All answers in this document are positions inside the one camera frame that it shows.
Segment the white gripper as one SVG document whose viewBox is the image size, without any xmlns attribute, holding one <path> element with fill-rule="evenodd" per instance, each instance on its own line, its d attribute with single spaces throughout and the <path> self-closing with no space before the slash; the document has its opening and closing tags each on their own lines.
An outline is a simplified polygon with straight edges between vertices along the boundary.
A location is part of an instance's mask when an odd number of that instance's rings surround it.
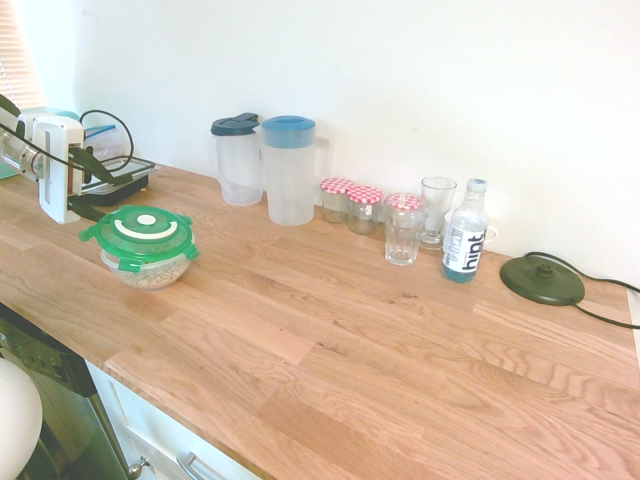
<svg viewBox="0 0 640 480">
<path fill-rule="evenodd" d="M 44 212 L 59 224 L 75 222 L 80 217 L 100 221 L 105 213 L 96 210 L 79 195 L 82 173 L 69 167 L 69 160 L 76 169 L 97 177 L 108 184 L 115 184 L 110 171 L 89 151 L 81 148 L 84 129 L 73 118 L 36 118 L 33 125 L 33 143 L 45 152 L 42 160 L 43 177 L 38 181 L 39 203 Z"/>
</svg>

